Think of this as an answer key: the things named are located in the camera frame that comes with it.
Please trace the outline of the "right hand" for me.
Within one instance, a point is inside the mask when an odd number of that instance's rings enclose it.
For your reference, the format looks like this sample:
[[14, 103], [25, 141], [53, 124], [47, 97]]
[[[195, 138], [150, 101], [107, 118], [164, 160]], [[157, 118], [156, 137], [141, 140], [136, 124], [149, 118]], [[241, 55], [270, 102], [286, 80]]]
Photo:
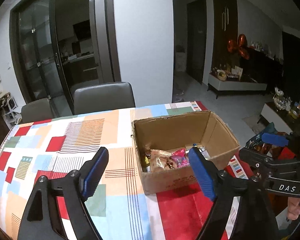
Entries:
[[300, 215], [300, 198], [288, 198], [287, 219], [296, 220]]

